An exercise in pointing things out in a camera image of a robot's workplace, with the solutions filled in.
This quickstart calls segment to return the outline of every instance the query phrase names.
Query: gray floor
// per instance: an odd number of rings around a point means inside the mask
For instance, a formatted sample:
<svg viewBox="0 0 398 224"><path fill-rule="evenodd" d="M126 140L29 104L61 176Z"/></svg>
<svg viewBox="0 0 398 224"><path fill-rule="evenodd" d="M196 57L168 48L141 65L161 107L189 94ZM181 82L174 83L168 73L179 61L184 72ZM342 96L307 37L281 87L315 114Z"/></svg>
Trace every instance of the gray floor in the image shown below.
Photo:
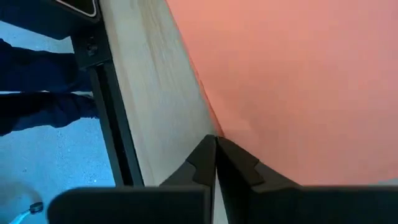
<svg viewBox="0 0 398 224"><path fill-rule="evenodd" d="M18 47L72 52L70 39L53 40L0 22L0 38ZM37 200L81 186L114 185L99 121L81 119L60 129L49 126L0 137L0 224ZM24 223L46 223L45 213Z"/></svg>

